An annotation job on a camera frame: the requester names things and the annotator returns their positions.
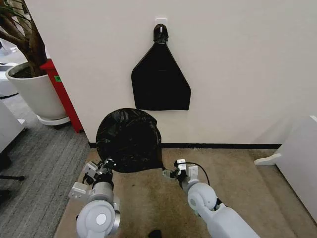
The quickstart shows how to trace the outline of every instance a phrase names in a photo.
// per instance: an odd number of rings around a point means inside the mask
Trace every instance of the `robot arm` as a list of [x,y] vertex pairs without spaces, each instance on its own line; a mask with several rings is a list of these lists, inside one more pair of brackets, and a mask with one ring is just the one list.
[[259,238],[237,212],[218,199],[213,188],[197,179],[197,166],[189,167],[187,176],[184,165],[178,165],[178,180],[187,193],[189,206],[203,219],[213,238]]
[[[225,206],[215,191],[198,180],[198,167],[187,168],[185,160],[178,160],[175,171],[163,170],[163,175],[178,179],[187,193],[189,206],[207,225],[213,238],[259,238],[252,228],[233,209]],[[84,180],[93,188],[76,182],[70,198],[87,203],[77,219],[79,238],[104,238],[117,231],[120,223],[119,199],[113,194],[111,169],[92,162],[84,168]]]
[[113,194],[110,169],[89,162],[84,168],[88,185],[76,182],[69,197],[87,203],[78,215],[76,230],[79,238],[104,238],[114,234],[120,224],[119,199]]

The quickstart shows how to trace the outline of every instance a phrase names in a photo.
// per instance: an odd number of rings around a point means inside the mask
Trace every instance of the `black cable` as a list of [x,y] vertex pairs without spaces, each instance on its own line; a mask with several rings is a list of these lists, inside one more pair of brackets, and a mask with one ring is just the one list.
[[206,178],[207,178],[207,181],[208,181],[208,185],[210,186],[210,182],[209,182],[208,175],[207,175],[206,171],[204,170],[204,168],[203,168],[202,166],[200,166],[199,164],[194,163],[194,162],[183,162],[183,163],[177,163],[177,164],[178,164],[178,165],[190,164],[190,165],[197,165],[197,166],[199,166],[199,167],[204,171],[204,173],[205,173],[205,175],[206,175]]

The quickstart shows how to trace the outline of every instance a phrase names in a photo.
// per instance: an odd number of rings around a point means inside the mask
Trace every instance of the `black garbage bag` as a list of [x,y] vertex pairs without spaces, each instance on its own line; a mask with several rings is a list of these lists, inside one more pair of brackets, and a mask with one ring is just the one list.
[[96,136],[101,160],[121,173],[162,168],[161,136],[156,124],[151,115],[138,109],[123,108],[108,114]]
[[154,28],[154,44],[131,74],[135,107],[142,110],[189,110],[191,89],[166,42],[167,28]]

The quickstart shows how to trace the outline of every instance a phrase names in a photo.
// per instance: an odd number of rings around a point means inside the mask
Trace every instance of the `white planter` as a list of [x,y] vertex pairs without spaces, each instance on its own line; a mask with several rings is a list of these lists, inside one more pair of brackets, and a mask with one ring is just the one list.
[[22,63],[8,69],[8,80],[16,87],[31,110],[44,120],[58,120],[67,117],[65,109],[48,77],[14,78],[16,72],[24,69],[28,63]]

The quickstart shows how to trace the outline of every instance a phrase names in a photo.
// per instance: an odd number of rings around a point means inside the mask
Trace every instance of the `chair leg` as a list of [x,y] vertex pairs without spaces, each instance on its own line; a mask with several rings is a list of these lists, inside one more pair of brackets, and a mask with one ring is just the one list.
[[13,180],[23,181],[25,179],[25,177],[24,176],[5,176],[5,175],[0,175],[0,179],[13,179]]

